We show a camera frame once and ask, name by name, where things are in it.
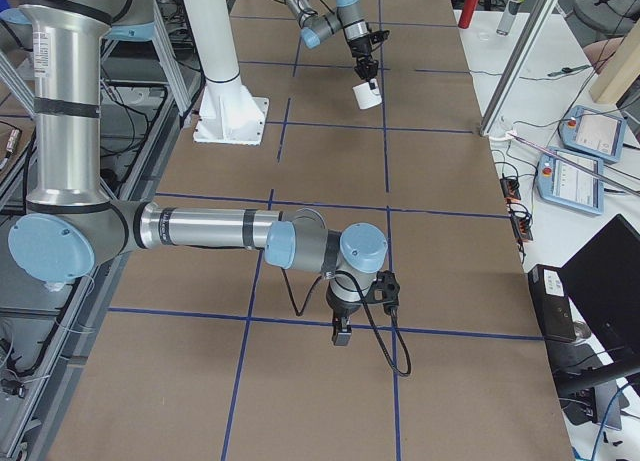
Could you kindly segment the white smiley enamel mug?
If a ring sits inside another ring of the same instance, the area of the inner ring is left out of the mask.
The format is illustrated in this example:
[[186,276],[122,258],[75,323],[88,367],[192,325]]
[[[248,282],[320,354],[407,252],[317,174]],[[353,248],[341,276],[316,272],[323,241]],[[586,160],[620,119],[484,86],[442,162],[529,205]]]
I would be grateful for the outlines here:
[[368,110],[382,103],[382,95],[376,78],[353,86],[352,91],[360,110]]

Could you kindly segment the red bottle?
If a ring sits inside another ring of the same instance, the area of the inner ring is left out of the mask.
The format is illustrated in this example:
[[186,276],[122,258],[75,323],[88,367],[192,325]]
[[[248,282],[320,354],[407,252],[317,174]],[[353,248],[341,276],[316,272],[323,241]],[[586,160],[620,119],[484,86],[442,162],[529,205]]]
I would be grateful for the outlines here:
[[467,29],[472,21],[479,0],[464,0],[463,8],[458,20],[460,29]]

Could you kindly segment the grey water bottle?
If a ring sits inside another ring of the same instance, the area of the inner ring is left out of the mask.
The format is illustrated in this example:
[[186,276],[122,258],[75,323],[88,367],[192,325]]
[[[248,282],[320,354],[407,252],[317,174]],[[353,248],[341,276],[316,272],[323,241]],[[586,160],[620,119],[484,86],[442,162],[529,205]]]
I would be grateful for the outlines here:
[[510,33],[513,23],[516,19],[516,15],[518,14],[521,4],[523,2],[524,0],[508,0],[507,1],[503,14],[501,16],[501,19],[496,28],[497,35],[507,36]]

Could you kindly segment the black desktop box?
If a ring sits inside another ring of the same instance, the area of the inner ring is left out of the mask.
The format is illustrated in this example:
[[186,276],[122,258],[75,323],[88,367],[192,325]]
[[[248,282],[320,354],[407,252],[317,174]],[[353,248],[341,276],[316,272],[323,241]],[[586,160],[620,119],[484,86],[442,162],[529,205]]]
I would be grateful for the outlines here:
[[559,269],[535,265],[528,273],[528,285],[543,337],[558,342],[574,342],[576,334],[569,298],[559,277]]

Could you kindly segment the near blue teach pendant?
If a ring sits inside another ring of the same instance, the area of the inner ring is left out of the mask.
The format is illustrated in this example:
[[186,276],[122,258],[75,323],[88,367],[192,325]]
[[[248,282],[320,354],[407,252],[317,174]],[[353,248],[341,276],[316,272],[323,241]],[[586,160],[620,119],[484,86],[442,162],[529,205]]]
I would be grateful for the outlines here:
[[[559,148],[551,151],[588,169],[603,172],[604,163],[597,157]],[[547,202],[590,215],[604,212],[603,182],[559,160],[542,154],[536,183],[540,197]]]

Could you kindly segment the blue teach pendant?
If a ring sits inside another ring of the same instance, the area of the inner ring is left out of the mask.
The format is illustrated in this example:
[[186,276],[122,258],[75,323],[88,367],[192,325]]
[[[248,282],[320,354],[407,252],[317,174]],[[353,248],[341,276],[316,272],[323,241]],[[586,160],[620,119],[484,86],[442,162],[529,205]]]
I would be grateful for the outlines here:
[[562,122],[561,139],[567,148],[612,164],[620,161],[626,129],[620,116],[577,105]]
[[[597,157],[559,148],[551,151],[588,169],[603,172],[604,163]],[[559,160],[542,154],[536,183],[540,197],[547,202],[590,215],[604,212],[603,182]]]

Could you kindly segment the far blue teach pendant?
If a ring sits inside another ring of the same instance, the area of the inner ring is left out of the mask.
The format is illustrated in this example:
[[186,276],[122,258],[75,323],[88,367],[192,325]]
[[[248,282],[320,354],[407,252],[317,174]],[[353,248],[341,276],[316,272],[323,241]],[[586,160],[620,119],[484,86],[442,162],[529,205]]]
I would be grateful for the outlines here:
[[612,164],[620,161],[626,129],[620,116],[577,105],[562,122],[561,139],[567,148]]

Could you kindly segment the black monitor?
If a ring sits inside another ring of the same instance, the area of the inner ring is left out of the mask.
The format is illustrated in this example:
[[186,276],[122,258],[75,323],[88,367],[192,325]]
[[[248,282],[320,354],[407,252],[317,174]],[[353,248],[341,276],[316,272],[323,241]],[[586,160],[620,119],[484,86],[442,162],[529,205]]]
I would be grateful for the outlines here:
[[630,376],[639,379],[639,232],[615,215],[560,270],[569,298],[613,362],[569,377],[565,396]]

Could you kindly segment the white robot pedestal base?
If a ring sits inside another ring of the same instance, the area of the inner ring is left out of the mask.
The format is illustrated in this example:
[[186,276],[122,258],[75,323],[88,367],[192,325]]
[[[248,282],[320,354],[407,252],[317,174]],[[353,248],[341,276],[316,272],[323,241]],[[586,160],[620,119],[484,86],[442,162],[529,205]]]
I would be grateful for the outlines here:
[[194,140],[260,144],[269,100],[254,97],[241,79],[226,0],[184,0],[184,5],[205,77]]

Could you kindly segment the aluminium frame post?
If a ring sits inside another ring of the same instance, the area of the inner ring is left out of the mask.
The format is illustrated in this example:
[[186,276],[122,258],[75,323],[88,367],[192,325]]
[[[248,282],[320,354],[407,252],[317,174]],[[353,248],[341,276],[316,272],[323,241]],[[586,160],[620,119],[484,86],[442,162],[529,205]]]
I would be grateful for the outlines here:
[[558,0],[537,0],[515,44],[504,72],[489,101],[479,126],[479,134],[488,136],[498,120],[509,92],[520,76],[520,72],[539,37],[548,17],[552,14]]

